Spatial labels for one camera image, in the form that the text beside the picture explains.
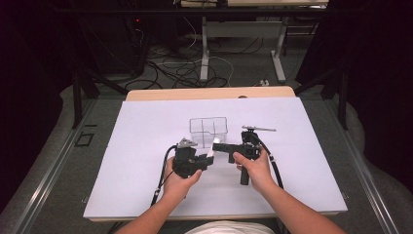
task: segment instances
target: person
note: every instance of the person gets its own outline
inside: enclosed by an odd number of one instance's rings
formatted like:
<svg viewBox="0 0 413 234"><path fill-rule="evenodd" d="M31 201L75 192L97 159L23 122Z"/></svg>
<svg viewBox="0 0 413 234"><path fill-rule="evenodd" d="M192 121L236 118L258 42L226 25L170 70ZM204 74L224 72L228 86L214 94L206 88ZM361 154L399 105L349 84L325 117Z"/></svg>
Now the person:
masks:
<svg viewBox="0 0 413 234"><path fill-rule="evenodd" d="M234 153L233 156L236 160L237 168L239 170L242 167L247 169L253 188L269 203L290 233L345 233L330 219L307 207L288 194L285 190L277 186L271 177L268 155L265 149L261 148L259 158L254 161L246 159L238 152ZM169 175L170 173L172 173L172 157L167 161L165 175ZM186 197L191 186L200 179L201 174L202 171L198 170L189 178L182 178L179 175L172 173L165 181L164 194L159 202L149 208L142 215L125 225L117 233L158 233L170 213ZM213 228L212 223L208 223L206 225L208 225L207 227ZM214 233L212 231L194 231L190 231L190 233ZM269 232L256 231L249 233L273 232L270 230Z"/></svg>

